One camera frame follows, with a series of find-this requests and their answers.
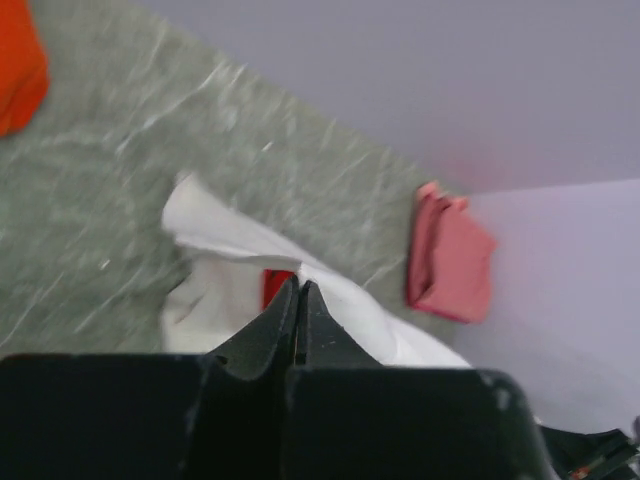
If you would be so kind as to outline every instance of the crumpled cloth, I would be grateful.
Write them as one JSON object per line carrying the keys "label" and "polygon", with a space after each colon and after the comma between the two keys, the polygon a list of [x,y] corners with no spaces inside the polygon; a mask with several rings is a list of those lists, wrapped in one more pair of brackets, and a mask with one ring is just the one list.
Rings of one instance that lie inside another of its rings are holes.
{"label": "crumpled cloth", "polygon": [[0,1],[0,135],[23,128],[49,87],[26,0]]}
{"label": "crumpled cloth", "polygon": [[431,335],[385,311],[367,292],[182,174],[162,225],[192,262],[191,275],[166,300],[164,349],[207,352],[261,311],[264,269],[294,271],[318,284],[329,313],[373,358],[386,365],[468,368]]}
{"label": "crumpled cloth", "polygon": [[407,268],[407,303],[464,323],[489,311],[493,237],[466,212],[469,202],[440,192],[436,182],[416,192]]}

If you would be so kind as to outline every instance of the white surface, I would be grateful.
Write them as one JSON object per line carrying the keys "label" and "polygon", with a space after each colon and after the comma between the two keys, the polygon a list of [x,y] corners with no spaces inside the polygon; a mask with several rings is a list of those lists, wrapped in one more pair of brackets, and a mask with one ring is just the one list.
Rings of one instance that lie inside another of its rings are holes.
{"label": "white surface", "polygon": [[332,317],[379,362],[469,367],[297,245],[231,210],[194,175],[178,183],[162,220],[178,245],[198,252],[191,277],[167,298],[162,325],[168,351],[206,352],[227,340],[260,311],[262,269],[284,268],[296,271],[301,283],[317,283]]}
{"label": "white surface", "polygon": [[486,323],[454,348],[512,374],[552,427],[629,431],[640,413],[640,181],[477,195],[499,239]]}
{"label": "white surface", "polygon": [[637,0],[138,0],[470,191],[640,177]]}

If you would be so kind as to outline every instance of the black plastic part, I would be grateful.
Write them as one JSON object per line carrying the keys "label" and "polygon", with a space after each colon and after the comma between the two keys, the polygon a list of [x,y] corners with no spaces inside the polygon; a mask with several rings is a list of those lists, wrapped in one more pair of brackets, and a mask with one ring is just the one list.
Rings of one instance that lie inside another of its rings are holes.
{"label": "black plastic part", "polygon": [[489,386],[472,370],[295,367],[283,478],[547,478],[522,393],[483,372],[494,375]]}
{"label": "black plastic part", "polygon": [[552,465],[560,478],[638,480],[627,463],[638,455],[638,444],[622,431],[580,434],[542,427]]}
{"label": "black plastic part", "polygon": [[314,367],[380,367],[331,317],[318,285],[308,282],[300,294],[296,364]]}
{"label": "black plastic part", "polygon": [[206,355],[0,362],[0,479],[547,478],[494,372],[386,368],[288,280]]}
{"label": "black plastic part", "polygon": [[185,478],[215,471],[228,472],[225,478],[277,478],[278,385],[293,357],[298,293],[298,279],[287,280],[260,316],[206,356],[222,361],[226,375],[207,381],[202,392]]}
{"label": "black plastic part", "polygon": [[181,478],[202,375],[195,356],[5,359],[0,478]]}

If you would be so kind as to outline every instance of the pink cloth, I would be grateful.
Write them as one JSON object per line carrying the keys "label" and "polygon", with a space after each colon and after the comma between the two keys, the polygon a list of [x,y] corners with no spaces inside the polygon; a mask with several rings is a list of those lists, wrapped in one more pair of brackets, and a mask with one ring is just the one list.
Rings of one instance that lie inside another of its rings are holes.
{"label": "pink cloth", "polygon": [[479,323],[489,310],[496,241],[467,206],[466,198],[443,196],[435,182],[416,192],[407,302],[416,310]]}

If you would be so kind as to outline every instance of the orange cloth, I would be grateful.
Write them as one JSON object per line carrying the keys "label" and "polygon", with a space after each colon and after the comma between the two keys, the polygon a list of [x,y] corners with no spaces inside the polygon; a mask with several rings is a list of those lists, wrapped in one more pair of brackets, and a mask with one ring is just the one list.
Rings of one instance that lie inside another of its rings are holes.
{"label": "orange cloth", "polygon": [[26,0],[0,0],[0,135],[23,128],[47,93],[47,58]]}

